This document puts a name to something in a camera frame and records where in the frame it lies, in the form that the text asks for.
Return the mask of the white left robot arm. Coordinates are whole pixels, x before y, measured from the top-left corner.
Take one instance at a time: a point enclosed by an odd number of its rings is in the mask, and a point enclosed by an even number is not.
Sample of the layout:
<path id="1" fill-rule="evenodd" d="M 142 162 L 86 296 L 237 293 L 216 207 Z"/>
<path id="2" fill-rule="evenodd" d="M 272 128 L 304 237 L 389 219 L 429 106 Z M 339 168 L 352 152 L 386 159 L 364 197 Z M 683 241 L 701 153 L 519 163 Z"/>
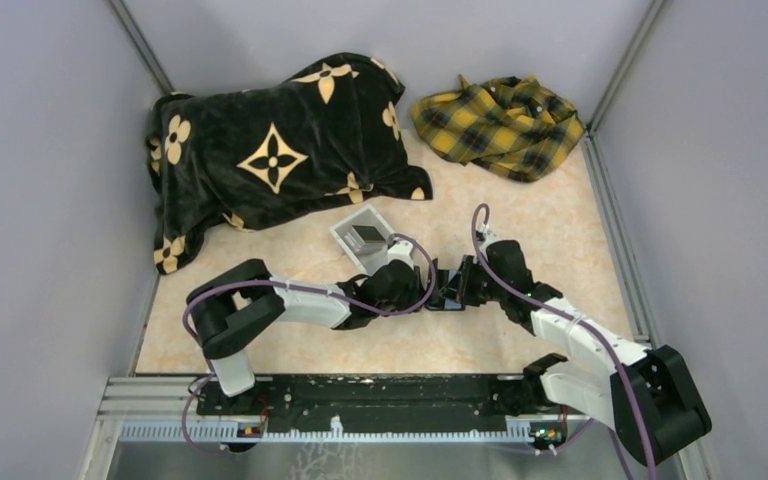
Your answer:
<path id="1" fill-rule="evenodd" d="M 410 314 L 429 297 L 419 268 L 402 260 L 371 275 L 316 285 L 280 278 L 263 260 L 250 259 L 193 290 L 184 323 L 215 374 L 223 404 L 245 414 L 260 399 L 246 348 L 269 326 L 295 322 L 354 330 L 379 317 Z"/>

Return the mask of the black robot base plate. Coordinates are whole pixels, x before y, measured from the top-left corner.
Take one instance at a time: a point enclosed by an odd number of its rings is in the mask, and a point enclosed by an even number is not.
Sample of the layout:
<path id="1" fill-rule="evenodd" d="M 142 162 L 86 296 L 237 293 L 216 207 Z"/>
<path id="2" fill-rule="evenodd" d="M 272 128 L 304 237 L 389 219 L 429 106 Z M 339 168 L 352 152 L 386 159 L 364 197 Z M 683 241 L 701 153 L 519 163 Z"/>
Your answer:
<path id="1" fill-rule="evenodd" d="M 215 381 L 196 396 L 202 416 L 252 416 L 267 434 L 407 440 L 461 434 L 562 442 L 575 411 L 537 398 L 520 374 L 259 376 L 228 397 Z"/>

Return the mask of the black leather card holder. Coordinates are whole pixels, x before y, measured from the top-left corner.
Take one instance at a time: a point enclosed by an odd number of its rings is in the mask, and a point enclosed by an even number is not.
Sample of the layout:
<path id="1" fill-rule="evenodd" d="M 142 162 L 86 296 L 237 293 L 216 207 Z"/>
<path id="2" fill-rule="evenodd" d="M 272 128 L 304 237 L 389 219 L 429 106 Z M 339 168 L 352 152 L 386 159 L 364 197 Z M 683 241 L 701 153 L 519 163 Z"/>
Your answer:
<path id="1" fill-rule="evenodd" d="M 440 269 L 435 275 L 435 290 L 425 303 L 429 311 L 464 311 L 459 270 Z"/>

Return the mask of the white plastic card tray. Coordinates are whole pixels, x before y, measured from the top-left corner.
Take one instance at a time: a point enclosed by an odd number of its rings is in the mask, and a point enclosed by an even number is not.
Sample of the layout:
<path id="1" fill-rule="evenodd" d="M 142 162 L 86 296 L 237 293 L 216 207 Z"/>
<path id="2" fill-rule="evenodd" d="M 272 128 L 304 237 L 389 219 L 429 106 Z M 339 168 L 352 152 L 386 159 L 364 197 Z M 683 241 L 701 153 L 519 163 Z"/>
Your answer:
<path id="1" fill-rule="evenodd" d="M 387 263 L 387 240 L 395 230 L 372 205 L 348 215 L 329 231 L 361 273 L 371 275 Z"/>

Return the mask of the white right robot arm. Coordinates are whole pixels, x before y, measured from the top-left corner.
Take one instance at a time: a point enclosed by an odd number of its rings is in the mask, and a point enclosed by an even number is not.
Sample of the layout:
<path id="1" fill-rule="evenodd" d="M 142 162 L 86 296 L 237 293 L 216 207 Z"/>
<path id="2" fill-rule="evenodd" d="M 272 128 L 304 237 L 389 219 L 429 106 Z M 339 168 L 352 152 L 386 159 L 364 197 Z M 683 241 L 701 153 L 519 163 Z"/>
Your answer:
<path id="1" fill-rule="evenodd" d="M 520 244 L 501 240 L 436 275 L 433 300 L 463 310 L 497 304 L 514 324 L 558 352 L 524 368 L 523 398 L 536 412 L 578 410 L 614 433 L 641 465 L 659 465 L 713 428 L 683 356 L 629 340 L 534 279 Z"/>

